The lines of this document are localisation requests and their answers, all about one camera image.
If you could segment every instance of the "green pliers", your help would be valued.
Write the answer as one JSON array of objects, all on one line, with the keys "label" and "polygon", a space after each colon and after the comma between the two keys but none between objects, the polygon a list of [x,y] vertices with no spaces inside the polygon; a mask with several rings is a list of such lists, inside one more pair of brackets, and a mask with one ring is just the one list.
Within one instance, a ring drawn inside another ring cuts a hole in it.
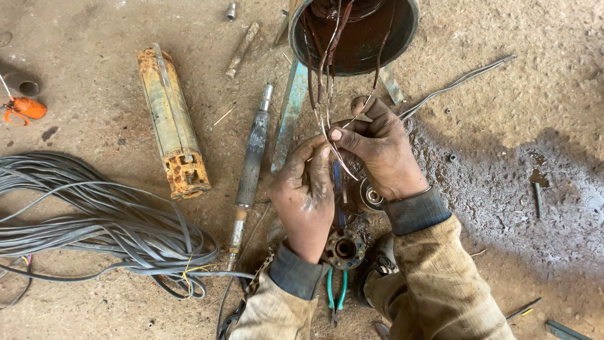
[{"label": "green pliers", "polygon": [[342,293],[340,294],[337,306],[333,302],[332,275],[333,267],[329,267],[329,271],[327,272],[327,296],[329,297],[329,308],[332,309],[332,326],[335,328],[338,326],[339,311],[344,309],[343,303],[344,297],[346,297],[346,286],[348,285],[348,272],[346,270],[342,271]]}]

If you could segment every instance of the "pliers handle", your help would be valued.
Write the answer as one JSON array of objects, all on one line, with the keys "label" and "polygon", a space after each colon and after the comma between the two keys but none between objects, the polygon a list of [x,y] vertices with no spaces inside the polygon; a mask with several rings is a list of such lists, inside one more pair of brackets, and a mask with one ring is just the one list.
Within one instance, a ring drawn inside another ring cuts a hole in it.
[{"label": "pliers handle", "polygon": [[[332,293],[332,275],[333,275],[333,267],[329,267],[329,271],[327,272],[327,296],[329,297],[329,308],[333,309],[335,303],[333,301],[333,293]],[[342,310],[344,308],[344,298],[346,297],[346,287],[348,285],[348,272],[346,270],[342,271],[342,293],[340,294],[338,300],[338,310]]]}]

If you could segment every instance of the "right hand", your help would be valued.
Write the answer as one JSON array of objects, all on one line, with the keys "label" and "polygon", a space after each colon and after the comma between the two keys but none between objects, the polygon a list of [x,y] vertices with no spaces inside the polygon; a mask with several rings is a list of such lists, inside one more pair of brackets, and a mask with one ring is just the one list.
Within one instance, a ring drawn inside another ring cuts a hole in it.
[{"label": "right hand", "polygon": [[426,191],[430,185],[417,165],[400,119],[380,99],[357,97],[350,104],[356,116],[364,113],[372,122],[350,119],[332,124],[329,137],[337,147],[365,162],[369,182],[388,201],[401,200]]}]

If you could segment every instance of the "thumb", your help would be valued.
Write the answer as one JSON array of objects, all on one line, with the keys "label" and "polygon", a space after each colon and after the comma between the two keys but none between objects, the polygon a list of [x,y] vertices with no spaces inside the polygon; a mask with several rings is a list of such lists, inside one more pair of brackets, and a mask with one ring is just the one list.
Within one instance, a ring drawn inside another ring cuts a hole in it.
[{"label": "thumb", "polygon": [[376,149],[374,139],[361,136],[354,131],[334,128],[329,137],[337,147],[348,150],[362,159],[369,156]]},{"label": "thumb", "polygon": [[329,177],[329,144],[323,143],[316,150],[310,161],[310,187],[316,198],[328,197],[332,192],[332,181]]}]

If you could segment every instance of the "left hand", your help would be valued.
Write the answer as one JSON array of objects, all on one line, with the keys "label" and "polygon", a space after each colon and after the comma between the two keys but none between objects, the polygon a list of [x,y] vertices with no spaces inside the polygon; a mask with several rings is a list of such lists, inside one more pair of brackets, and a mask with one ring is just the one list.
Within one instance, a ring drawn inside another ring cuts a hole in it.
[{"label": "left hand", "polygon": [[335,213],[329,153],[323,136],[305,141],[288,156],[271,188],[290,250],[310,263],[319,263]]}]

